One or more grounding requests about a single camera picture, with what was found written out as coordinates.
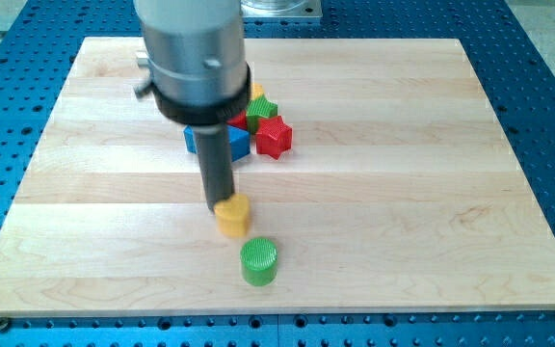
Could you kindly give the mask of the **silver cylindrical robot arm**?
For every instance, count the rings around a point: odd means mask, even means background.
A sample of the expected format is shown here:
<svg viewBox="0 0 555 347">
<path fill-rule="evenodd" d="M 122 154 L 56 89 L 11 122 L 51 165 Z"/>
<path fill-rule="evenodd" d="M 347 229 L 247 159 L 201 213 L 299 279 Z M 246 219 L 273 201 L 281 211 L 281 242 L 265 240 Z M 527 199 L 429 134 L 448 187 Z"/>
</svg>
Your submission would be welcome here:
<svg viewBox="0 0 555 347">
<path fill-rule="evenodd" d="M 159 111 L 187 125 L 213 125 L 248 105 L 239 0 L 135 0 L 147 53 L 148 85 Z"/>
</svg>

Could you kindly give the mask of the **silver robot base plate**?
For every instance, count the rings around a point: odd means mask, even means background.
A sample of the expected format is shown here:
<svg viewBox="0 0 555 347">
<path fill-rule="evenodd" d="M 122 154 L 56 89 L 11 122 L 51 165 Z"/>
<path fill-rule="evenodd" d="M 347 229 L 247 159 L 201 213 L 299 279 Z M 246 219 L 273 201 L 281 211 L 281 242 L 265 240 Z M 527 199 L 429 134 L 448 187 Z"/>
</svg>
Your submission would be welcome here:
<svg viewBox="0 0 555 347">
<path fill-rule="evenodd" d="M 321 0 L 241 0 L 246 18 L 303 18 L 323 16 Z"/>
</svg>

